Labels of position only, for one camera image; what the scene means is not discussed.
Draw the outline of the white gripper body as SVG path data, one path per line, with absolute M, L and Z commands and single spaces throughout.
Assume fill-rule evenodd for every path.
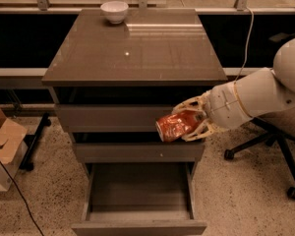
M 211 89 L 205 110 L 207 117 L 224 129 L 236 129 L 252 119 L 243 107 L 233 82 Z

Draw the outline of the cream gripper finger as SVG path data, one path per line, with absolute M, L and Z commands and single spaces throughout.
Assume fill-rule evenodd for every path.
M 195 140 L 204 139 L 215 133 L 224 132 L 225 128 L 221 128 L 209 119 L 205 119 L 193 132 L 184 135 L 182 139 L 185 142 L 191 142 Z
M 209 93 L 205 92 L 202 95 L 189 98 L 177 104 L 173 108 L 172 113 L 176 114 L 182 111 L 194 111 L 197 113 L 202 113 L 204 115 L 207 115 L 206 106 L 207 106 L 208 97 L 209 97 Z

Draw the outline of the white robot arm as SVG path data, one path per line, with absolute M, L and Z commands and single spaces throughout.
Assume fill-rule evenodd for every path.
M 182 139 L 186 142 L 240 127 L 255 117 L 295 108 L 295 38 L 276 52 L 272 68 L 218 85 L 176 105 L 175 113 L 194 110 L 205 120 Z

